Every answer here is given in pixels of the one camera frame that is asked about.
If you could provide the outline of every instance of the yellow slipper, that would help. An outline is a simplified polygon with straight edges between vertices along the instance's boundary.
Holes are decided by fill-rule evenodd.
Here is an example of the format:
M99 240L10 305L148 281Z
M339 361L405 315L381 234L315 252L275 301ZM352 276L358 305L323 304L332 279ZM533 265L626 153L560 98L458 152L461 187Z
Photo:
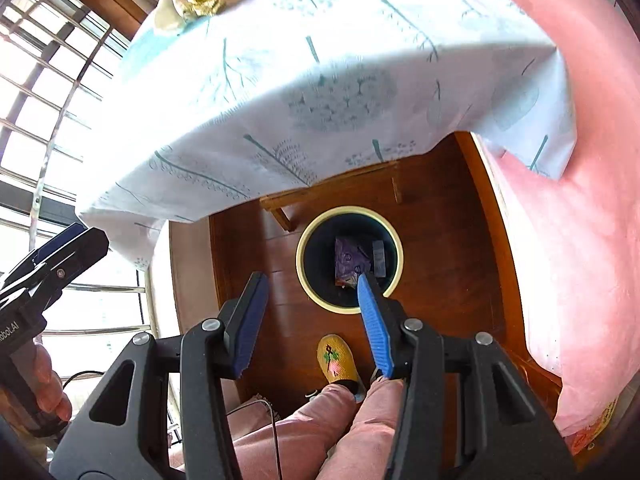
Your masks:
M335 381L350 380L358 383L356 401L362 402L366 390L353 360L353 354L349 345L339 335L329 334L318 343L318 364L330 383Z

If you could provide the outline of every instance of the cable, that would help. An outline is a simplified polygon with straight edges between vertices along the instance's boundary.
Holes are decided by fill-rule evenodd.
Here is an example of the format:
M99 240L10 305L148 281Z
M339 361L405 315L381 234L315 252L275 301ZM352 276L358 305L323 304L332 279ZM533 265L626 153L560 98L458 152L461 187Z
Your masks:
M269 409L269 413L271 413L271 427L273 428L273 443L276 450L276 467L278 468L278 480L282 480L282 468L280 467L280 450L278 449L278 431L276 430L276 419L275 419L275 416L273 415L273 407L271 406L271 403L265 399L252 400L251 402L248 402L246 404L243 404L242 406L238 406L234 410L231 410L226 415L229 416L232 413L238 412L239 410L246 408L247 406L251 406L252 404L255 404L256 402L261 402L265 404Z
M81 375L86 375L86 374L95 374L95 375L104 375L104 372L97 372L96 370L84 370L83 372L78 372L77 374L73 374L71 377L69 377L65 383L62 385L62 389L64 390L66 388L66 386L73 381L74 379L78 378Z

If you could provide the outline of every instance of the white tablecloth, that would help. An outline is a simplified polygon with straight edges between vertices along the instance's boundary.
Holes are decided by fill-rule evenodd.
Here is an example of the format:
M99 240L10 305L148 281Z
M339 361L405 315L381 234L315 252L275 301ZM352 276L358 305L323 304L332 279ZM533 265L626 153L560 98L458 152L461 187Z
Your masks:
M167 220L428 152L471 130L557 179L575 144L561 54L511 0L227 0L152 16L84 164L80 218L140 269Z

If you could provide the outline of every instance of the window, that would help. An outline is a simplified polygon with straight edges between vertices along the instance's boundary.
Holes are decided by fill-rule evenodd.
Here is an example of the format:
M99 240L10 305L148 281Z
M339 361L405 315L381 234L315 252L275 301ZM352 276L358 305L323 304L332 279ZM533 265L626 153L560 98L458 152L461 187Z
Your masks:
M79 0L11 0L0 16L0 184L10 190L0 196L1 273L73 221L51 221L42 211L38 218L29 209L41 181L40 198L75 217L82 156L99 142L95 110L128 46ZM12 202L20 193L27 207ZM145 275L110 251L44 316L42 342L63 380L105 371L136 332L151 330ZM69 384L74 412L97 381Z

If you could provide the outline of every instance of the metal screw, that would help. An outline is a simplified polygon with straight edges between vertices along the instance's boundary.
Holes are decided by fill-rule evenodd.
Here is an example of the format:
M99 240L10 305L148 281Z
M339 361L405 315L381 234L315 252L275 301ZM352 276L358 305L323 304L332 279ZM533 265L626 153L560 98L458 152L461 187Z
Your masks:
M482 346L489 346L494 342L494 336L488 332L478 332L476 334L476 343Z
M211 317L211 318L209 318L209 319L205 319L205 320L202 322L202 329L203 329L205 332L213 332L214 330L217 330L217 329L219 329L219 328L220 328L220 322L219 322L219 320L217 320L217 319L215 319L215 318L213 318L213 317Z
M148 332L138 332L135 336L133 336L133 344L134 345L144 345L149 342L151 336Z
M411 332L418 332L422 329L422 322L415 317L410 317L404 322L404 327Z

